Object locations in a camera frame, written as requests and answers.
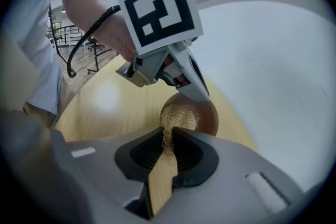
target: window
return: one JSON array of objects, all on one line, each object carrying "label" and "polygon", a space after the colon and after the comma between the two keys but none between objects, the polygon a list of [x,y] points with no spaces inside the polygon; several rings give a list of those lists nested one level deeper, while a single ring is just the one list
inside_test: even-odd
[{"label": "window", "polygon": [[58,33],[60,32],[60,28],[62,27],[62,23],[59,22],[59,23],[53,23],[53,29],[55,30],[55,33]]}]

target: wood shavings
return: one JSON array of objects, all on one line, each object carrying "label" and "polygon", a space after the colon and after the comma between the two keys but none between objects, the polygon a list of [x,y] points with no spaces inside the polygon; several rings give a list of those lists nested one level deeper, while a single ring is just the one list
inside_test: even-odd
[{"label": "wood shavings", "polygon": [[166,106],[160,115],[160,126],[163,130],[163,154],[166,156],[174,155],[173,145],[173,127],[182,127],[189,130],[195,130],[199,117],[197,113],[190,109],[170,104]]}]

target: gray machine housing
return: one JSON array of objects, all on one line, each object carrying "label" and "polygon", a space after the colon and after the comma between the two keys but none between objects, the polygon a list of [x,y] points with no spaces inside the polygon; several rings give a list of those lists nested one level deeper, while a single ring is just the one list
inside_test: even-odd
[{"label": "gray machine housing", "polygon": [[[270,223],[293,218],[314,197],[305,195],[276,166],[245,146],[207,134],[184,130],[211,146],[217,168],[202,184],[174,189],[173,196],[153,218],[127,210],[143,195],[146,182],[129,180],[115,162],[116,151],[158,129],[66,143],[63,135],[17,113],[1,114],[1,146],[19,182],[54,217],[73,223]],[[74,152],[93,148],[90,154]],[[272,214],[246,176],[259,172],[286,201]]]}]

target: wooden bowl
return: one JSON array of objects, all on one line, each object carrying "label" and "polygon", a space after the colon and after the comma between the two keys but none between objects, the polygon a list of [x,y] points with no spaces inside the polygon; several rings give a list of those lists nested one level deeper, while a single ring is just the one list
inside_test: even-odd
[{"label": "wooden bowl", "polygon": [[161,113],[164,108],[169,104],[182,106],[184,108],[190,109],[194,113],[197,113],[199,121],[197,123],[195,131],[216,136],[219,126],[219,120],[217,110],[211,101],[208,101],[206,103],[196,103],[191,99],[185,97],[183,94],[176,93],[167,100],[161,110]]}]

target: human arm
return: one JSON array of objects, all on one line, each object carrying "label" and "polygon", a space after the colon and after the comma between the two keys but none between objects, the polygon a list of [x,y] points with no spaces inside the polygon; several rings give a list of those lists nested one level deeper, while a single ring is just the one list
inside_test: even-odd
[{"label": "human arm", "polygon": [[[63,0],[63,5],[68,18],[84,31],[110,7],[106,0]],[[93,36],[118,51],[126,61],[133,60],[135,46],[121,12],[108,18]]]}]

